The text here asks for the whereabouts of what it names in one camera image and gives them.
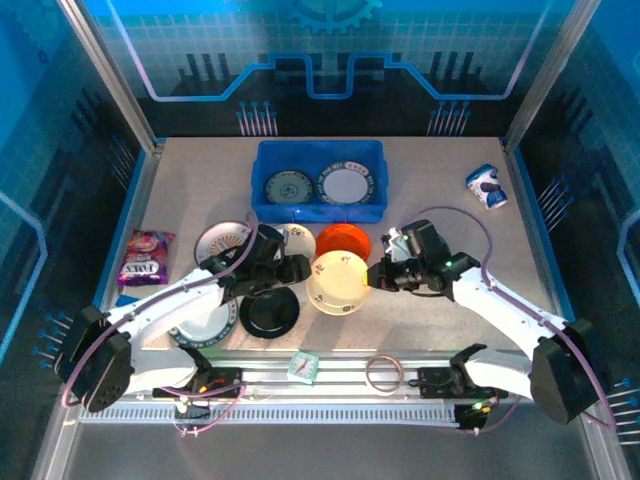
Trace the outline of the orange translucent plate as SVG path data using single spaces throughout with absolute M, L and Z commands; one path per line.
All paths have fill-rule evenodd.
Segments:
M 332 224 L 323 229 L 316 238 L 317 257 L 332 251 L 348 251 L 367 261 L 371 250 L 368 234 L 353 224 Z

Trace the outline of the blue edged side rail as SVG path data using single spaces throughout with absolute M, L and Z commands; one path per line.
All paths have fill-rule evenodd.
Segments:
M 126 244 L 132 229 L 138 227 L 144 217 L 167 140 L 167 137 L 161 137 L 157 141 L 154 153 L 141 151 L 136 160 L 132 178 L 92 300 L 92 305 L 100 310 L 108 310 L 115 304 L 120 295 L 117 276 Z
M 499 137 L 499 142 L 545 295 L 555 314 L 563 316 L 569 323 L 575 323 L 577 317 L 564 285 L 524 159 L 518 148 L 507 148 L 507 140 L 504 136 Z

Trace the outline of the purple candy bag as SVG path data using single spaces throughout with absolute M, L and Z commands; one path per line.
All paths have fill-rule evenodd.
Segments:
M 168 283 L 168 256 L 174 233 L 134 229 L 118 273 L 120 286 L 153 286 Z

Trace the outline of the blue plastic bin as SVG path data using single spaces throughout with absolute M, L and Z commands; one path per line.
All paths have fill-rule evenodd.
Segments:
M 375 191 L 366 204 L 333 205 L 323 202 L 316 190 L 320 172 L 334 162 L 353 161 L 372 173 Z M 281 170 L 306 174 L 313 185 L 305 204 L 272 204 L 266 197 L 267 180 Z M 257 149 L 251 176 L 251 206 L 263 223 L 377 223 L 388 205 L 389 175 L 384 149 L 377 140 L 280 140 L 263 141 Z

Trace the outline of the white plate small flower print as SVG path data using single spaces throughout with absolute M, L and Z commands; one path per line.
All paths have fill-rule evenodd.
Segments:
M 296 223 L 286 223 L 276 225 L 275 229 L 284 236 L 286 256 L 303 255 L 309 260 L 314 259 L 316 239 L 308 228 Z

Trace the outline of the blue green patterned plate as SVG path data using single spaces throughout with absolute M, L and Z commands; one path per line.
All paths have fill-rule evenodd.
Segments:
M 312 198 L 313 185 L 309 177 L 300 171 L 281 170 L 267 180 L 265 194 L 272 204 L 305 204 Z

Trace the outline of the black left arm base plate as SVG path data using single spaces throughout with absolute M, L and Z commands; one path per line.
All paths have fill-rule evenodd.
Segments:
M 152 390 L 154 399 L 185 397 L 193 400 L 234 398 L 239 394 L 243 371 L 238 367 L 212 367 L 199 370 L 183 387 L 160 387 Z

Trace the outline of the white plate orange sunburst pattern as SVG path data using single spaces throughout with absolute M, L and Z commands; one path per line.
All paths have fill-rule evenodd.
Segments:
M 249 238 L 251 229 L 245 223 L 225 221 L 212 225 L 197 239 L 194 259 L 197 266 L 211 256 L 233 252 Z

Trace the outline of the small green square clock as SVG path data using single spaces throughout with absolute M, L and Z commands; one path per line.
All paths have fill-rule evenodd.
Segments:
M 311 385 L 315 382 L 319 368 L 319 357 L 308 352 L 297 351 L 293 354 L 287 377 L 291 381 Z

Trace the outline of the aluminium frame post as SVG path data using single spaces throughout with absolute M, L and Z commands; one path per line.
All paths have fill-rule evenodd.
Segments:
M 541 109 L 551 88 L 589 26 L 602 0 L 575 0 L 544 62 L 527 91 L 504 139 L 504 150 L 515 152 Z
M 143 110 L 111 56 L 83 0 L 55 0 L 107 87 L 118 110 L 148 155 L 159 157 L 161 149 Z

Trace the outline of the white plate green lettered rim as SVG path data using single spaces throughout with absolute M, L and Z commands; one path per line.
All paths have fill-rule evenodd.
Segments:
M 320 199 L 328 204 L 366 204 L 374 194 L 375 180 L 361 163 L 334 162 L 320 172 L 316 190 Z
M 207 348 L 224 340 L 238 318 L 238 303 L 230 301 L 208 313 L 198 313 L 172 328 L 168 335 L 190 348 Z

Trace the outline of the cream plate with flower sprigs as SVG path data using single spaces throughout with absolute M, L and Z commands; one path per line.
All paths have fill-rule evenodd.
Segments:
M 311 265 L 306 291 L 319 311 L 344 316 L 357 311 L 368 299 L 367 264 L 354 253 L 334 250 L 319 256 Z

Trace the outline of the glossy black plate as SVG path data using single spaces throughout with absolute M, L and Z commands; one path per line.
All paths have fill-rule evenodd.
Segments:
M 239 308 L 242 327 L 251 336 L 275 339 L 287 334 L 297 323 L 300 304 L 296 294 L 281 287 L 257 296 L 245 297 Z

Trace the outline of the grey metal front panel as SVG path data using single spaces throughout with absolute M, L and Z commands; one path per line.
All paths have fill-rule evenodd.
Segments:
M 640 447 L 530 404 L 473 436 L 418 425 L 88 423 L 55 411 L 27 480 L 640 480 Z

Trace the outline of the aluminium front rail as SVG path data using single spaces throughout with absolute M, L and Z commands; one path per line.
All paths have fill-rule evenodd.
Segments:
M 450 367 L 451 358 L 446 364 L 423 367 Z M 209 362 L 212 367 L 241 368 L 243 371 L 241 385 L 249 383 L 263 383 L 266 385 L 272 384 L 282 387 L 287 387 L 289 385 L 307 385 L 302 382 L 291 381 L 288 379 L 287 370 L 290 361 L 288 362 L 286 369 L 280 369 L 277 367 L 275 359 L 262 359 L 257 363 L 258 367 L 263 371 L 261 374 L 245 372 L 238 361 L 231 358 L 224 360 L 222 364 L 213 364 L 210 361 Z M 371 366 L 376 364 L 376 362 L 375 358 L 370 358 L 366 362 L 357 362 L 354 359 L 319 357 L 319 368 L 316 380 L 313 384 L 307 386 L 314 387 L 316 385 L 323 385 L 331 388 L 334 395 L 344 395 L 348 384 L 362 383 L 374 394 L 379 396 L 388 396 L 394 394 L 404 385 L 408 385 L 410 379 L 406 379 L 404 366 L 401 362 L 395 361 L 393 363 L 396 370 L 394 373 L 384 371 L 380 374 L 374 373 L 370 370 Z

